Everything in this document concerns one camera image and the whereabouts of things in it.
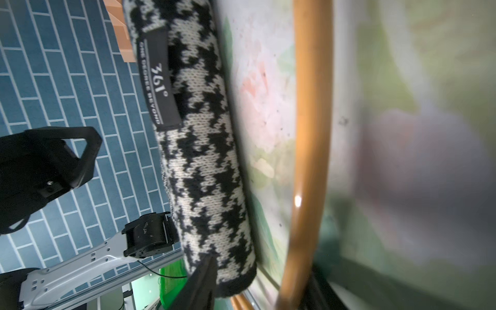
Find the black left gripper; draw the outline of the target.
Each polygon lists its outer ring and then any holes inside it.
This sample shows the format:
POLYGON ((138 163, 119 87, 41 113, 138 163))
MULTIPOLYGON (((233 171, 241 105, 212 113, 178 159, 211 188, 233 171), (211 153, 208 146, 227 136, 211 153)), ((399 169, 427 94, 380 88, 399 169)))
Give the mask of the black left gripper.
POLYGON ((49 202, 94 176, 102 137, 94 127, 42 127, 1 138, 1 234, 19 231, 49 202), (83 139, 77 155, 69 140, 83 139))

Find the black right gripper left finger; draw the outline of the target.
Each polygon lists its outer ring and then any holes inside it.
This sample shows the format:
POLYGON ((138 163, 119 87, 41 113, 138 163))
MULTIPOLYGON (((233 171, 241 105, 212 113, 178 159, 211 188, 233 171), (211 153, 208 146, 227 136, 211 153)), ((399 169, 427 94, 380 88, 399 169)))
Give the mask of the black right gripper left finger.
POLYGON ((214 309, 217 275, 216 258, 210 254, 205 255, 167 309, 214 309))

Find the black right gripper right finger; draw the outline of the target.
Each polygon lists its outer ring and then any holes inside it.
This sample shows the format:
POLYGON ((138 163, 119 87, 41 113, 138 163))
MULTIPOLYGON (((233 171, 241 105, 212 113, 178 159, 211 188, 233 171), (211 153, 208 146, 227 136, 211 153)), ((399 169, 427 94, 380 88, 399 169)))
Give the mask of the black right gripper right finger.
POLYGON ((313 267, 306 285, 306 309, 348 310, 317 267, 313 267))

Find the black white houndstooth scarf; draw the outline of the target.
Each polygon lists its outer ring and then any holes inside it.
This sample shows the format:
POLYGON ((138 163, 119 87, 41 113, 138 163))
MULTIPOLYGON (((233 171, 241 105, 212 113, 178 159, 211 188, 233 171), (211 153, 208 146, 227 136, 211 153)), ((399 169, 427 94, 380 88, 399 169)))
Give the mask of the black white houndstooth scarf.
POLYGON ((214 295, 245 291, 256 254, 209 1, 124 1, 185 267, 217 261, 214 295))

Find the yellow wooden hanger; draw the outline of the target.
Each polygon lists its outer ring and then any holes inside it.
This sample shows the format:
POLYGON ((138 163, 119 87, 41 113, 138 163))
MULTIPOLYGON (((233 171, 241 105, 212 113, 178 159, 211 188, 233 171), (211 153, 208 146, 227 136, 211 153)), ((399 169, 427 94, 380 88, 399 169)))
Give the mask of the yellow wooden hanger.
POLYGON ((258 259, 257 309, 297 309, 331 147, 333 1, 224 1, 223 33, 258 259))

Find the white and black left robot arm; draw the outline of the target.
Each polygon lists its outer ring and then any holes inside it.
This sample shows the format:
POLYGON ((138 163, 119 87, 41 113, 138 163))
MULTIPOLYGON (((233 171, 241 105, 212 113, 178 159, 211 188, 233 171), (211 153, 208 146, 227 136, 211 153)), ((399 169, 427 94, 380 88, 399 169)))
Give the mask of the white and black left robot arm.
MULTIPOLYGON (((1 138, 1 234, 94 176, 102 138, 93 127, 43 127, 1 138)), ((170 214, 148 213, 86 253, 45 269, 1 275, 2 309, 46 309, 64 294, 124 264, 163 254, 178 235, 170 214)))

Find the green plastic basket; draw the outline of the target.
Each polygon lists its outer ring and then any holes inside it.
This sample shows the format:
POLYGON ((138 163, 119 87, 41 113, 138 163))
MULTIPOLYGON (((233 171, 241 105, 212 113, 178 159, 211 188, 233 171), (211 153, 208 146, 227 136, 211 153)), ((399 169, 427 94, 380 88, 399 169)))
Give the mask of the green plastic basket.
POLYGON ((160 268, 159 273, 160 301, 164 309, 169 309, 187 283, 188 274, 184 260, 160 268))

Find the floral table mat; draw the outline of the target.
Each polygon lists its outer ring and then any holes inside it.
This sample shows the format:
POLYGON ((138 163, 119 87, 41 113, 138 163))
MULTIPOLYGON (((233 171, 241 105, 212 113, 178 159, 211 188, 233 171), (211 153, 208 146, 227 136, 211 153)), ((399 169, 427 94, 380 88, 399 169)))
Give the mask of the floral table mat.
MULTIPOLYGON (((257 244, 276 302, 293 204, 290 1, 215 1, 257 244)), ((495 2, 336 1, 315 263, 350 309, 495 308, 495 2)))

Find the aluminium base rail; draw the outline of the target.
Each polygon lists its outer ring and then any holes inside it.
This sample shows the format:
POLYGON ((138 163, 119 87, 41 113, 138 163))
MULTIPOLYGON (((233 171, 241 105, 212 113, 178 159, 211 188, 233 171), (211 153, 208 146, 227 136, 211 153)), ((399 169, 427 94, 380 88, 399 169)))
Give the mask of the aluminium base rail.
MULTIPOLYGON (((144 259, 144 264, 150 269, 156 270, 182 258, 182 249, 175 248, 168 253, 144 259)), ((77 286, 72 291, 66 292, 47 309, 75 309, 117 288, 122 288, 146 274, 150 275, 151 272, 137 262, 118 266, 77 286)))

